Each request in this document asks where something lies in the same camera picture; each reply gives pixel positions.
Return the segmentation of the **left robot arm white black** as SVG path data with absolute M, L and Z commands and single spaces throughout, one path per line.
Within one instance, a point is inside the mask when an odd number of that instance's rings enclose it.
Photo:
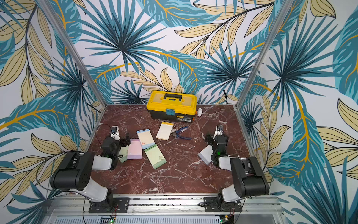
M 131 144 L 130 137 L 116 140 L 108 136 L 102 142 L 102 154 L 70 152 L 66 154 L 50 178 L 54 189 L 75 192 L 89 200 L 89 213 L 126 213 L 129 198 L 115 198 L 112 190 L 91 178 L 93 170 L 114 170 L 121 148 Z

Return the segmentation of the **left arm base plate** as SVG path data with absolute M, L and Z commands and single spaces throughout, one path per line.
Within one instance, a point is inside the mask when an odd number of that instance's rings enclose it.
M 102 202 L 89 202 L 89 213 L 126 213 L 130 199 L 128 197 L 110 198 Z

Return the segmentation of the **grey white memo pad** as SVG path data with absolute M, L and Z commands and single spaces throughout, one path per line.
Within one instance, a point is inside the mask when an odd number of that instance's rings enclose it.
M 198 156 L 203 160 L 203 162 L 208 165 L 212 162 L 211 155 L 213 153 L 212 146 L 207 145 L 203 150 L 198 153 Z

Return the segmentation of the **pink memo pad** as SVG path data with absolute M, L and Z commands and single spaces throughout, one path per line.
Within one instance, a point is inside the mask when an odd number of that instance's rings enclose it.
M 136 160 L 142 159 L 143 149 L 139 139 L 131 139 L 131 143 L 128 148 L 127 159 Z

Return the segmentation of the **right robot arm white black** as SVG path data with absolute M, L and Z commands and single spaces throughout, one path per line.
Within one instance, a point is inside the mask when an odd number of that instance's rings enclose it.
M 206 212 L 240 211 L 240 200 L 269 193 L 268 182 L 256 157 L 229 156 L 226 151 L 228 136 L 225 134 L 207 134 L 205 142 L 212 150 L 211 163 L 219 169 L 230 171 L 233 179 L 233 184 L 219 191 L 216 198 L 204 198 Z

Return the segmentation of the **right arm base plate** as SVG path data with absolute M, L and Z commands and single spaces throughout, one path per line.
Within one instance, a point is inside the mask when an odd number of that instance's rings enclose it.
M 241 212 L 242 206 L 238 202 L 225 202 L 219 197 L 205 197 L 204 201 L 199 203 L 205 212 Z

